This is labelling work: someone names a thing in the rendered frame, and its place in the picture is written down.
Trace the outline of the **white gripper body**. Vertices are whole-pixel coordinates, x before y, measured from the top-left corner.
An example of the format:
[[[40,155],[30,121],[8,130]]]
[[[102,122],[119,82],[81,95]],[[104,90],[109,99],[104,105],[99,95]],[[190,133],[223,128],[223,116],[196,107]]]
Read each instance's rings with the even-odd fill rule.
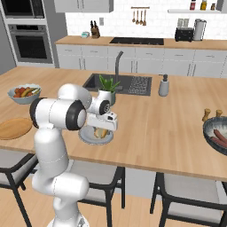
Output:
[[[103,115],[89,113],[87,117],[87,124],[96,128],[116,131],[118,128],[117,115],[115,113],[106,113]]]

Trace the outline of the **tan bun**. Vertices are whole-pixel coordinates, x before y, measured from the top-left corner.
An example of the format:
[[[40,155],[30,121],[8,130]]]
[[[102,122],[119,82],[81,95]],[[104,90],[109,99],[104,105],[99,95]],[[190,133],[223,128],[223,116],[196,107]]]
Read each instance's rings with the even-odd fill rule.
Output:
[[[108,133],[107,129],[95,128],[94,129],[94,136],[96,138],[104,138]]]

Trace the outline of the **dark speckled bowl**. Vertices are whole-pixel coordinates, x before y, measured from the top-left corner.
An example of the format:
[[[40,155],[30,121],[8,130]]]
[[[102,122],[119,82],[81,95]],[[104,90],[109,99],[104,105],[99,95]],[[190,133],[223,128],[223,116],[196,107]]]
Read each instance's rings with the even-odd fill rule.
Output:
[[[217,129],[220,132],[220,134],[225,139],[227,139],[227,117],[226,116],[212,117],[207,121],[205,121],[203,124],[203,135],[207,143],[211,147],[213,147],[219,153],[222,153],[227,156],[227,145],[222,146],[214,140],[214,137],[217,138],[217,136],[214,133],[215,129]]]

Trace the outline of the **green plant in white pot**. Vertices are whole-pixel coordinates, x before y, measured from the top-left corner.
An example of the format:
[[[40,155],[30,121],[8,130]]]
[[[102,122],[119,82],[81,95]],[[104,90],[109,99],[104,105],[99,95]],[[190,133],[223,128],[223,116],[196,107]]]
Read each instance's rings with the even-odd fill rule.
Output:
[[[98,89],[98,97],[110,102],[110,106],[115,104],[115,89],[120,84],[114,83],[114,79],[105,79],[102,75],[99,76],[101,87]]]

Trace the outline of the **dark sink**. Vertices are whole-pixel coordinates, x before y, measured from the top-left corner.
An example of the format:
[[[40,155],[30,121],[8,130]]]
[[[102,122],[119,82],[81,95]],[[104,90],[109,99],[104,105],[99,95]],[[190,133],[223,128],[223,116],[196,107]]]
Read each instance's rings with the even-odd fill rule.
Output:
[[[148,76],[119,75],[121,90],[115,90],[119,94],[150,96],[152,78]],[[83,87],[89,91],[98,91],[101,87],[99,74],[92,74]]]

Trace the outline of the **black stool with grey seat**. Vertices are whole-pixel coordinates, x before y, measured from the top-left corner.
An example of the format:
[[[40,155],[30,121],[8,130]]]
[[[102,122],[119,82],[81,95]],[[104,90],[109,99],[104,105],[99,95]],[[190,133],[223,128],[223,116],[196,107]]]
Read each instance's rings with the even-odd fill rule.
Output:
[[[227,203],[221,203],[215,180],[156,173],[150,213],[157,195],[162,212],[159,227],[168,219],[209,227],[227,227]]]
[[[19,194],[26,190],[25,179],[33,172],[38,159],[32,153],[0,149],[0,188],[12,190],[27,227],[32,227]]]
[[[116,188],[121,189],[121,207],[125,208],[125,168],[74,160],[70,172],[86,177],[90,183],[81,203],[105,207],[107,227],[113,227],[112,198]]]

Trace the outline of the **grey soap dispenser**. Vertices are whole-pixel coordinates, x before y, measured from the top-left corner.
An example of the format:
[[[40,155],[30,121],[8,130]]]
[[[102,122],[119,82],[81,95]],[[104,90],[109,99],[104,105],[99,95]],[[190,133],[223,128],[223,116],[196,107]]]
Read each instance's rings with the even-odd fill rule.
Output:
[[[166,97],[168,95],[168,88],[169,88],[169,80],[168,80],[168,76],[165,74],[163,75],[163,79],[160,81],[159,95],[161,97]]]

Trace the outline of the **grey base cupboards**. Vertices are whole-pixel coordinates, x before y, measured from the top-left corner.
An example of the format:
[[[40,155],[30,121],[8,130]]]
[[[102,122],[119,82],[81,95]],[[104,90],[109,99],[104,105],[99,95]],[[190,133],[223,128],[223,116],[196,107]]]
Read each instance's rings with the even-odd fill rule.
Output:
[[[123,73],[227,77],[227,51],[58,44],[59,66]]]

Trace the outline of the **mixed fruit and vegetables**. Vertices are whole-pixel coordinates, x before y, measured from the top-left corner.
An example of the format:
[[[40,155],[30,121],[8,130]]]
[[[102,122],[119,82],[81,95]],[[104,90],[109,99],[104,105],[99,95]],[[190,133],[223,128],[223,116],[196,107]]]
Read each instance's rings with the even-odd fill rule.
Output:
[[[40,88],[31,88],[31,87],[20,87],[14,90],[14,97],[15,98],[25,98],[34,96],[37,94],[41,89]]]

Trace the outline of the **black hob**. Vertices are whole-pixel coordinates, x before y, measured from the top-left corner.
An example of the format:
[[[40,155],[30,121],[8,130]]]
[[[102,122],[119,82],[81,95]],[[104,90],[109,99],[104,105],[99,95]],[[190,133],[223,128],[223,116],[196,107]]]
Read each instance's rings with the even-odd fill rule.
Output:
[[[115,37],[110,43],[164,45],[163,38]]]

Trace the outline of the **wooden knife block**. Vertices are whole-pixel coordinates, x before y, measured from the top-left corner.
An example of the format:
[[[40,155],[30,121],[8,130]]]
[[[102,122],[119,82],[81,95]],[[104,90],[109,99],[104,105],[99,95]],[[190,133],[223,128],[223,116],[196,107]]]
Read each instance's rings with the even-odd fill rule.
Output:
[[[100,33],[99,33],[99,29],[98,29],[96,21],[90,22],[90,31],[91,31],[91,37],[93,39],[97,39],[100,37]]]

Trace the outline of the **steel oven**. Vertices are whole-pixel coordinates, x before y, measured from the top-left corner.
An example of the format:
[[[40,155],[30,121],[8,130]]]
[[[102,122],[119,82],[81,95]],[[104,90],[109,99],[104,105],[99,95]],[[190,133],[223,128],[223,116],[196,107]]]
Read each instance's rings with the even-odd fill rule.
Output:
[[[45,25],[10,24],[9,31],[19,62],[52,63]]]

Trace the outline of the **black toaster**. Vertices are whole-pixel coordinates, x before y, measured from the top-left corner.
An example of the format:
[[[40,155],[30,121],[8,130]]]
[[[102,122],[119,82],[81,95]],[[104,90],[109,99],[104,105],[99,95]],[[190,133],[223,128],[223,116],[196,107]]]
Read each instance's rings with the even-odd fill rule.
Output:
[[[188,19],[178,19],[175,32],[175,40],[177,42],[192,41],[194,29],[192,27],[188,27],[188,24],[189,24]]]

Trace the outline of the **grey wall cupboards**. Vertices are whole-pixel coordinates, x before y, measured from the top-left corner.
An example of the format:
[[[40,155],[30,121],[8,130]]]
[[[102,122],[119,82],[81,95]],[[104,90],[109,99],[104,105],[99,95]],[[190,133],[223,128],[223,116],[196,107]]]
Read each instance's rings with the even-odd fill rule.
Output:
[[[114,0],[54,0],[56,12],[112,12]]]

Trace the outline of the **grey corner wall cupboard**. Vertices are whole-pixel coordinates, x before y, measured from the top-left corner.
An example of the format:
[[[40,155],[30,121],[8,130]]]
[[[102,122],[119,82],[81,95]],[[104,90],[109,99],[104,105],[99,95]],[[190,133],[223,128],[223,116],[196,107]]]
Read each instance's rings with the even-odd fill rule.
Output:
[[[227,0],[217,0],[216,9],[221,13],[227,13]]]

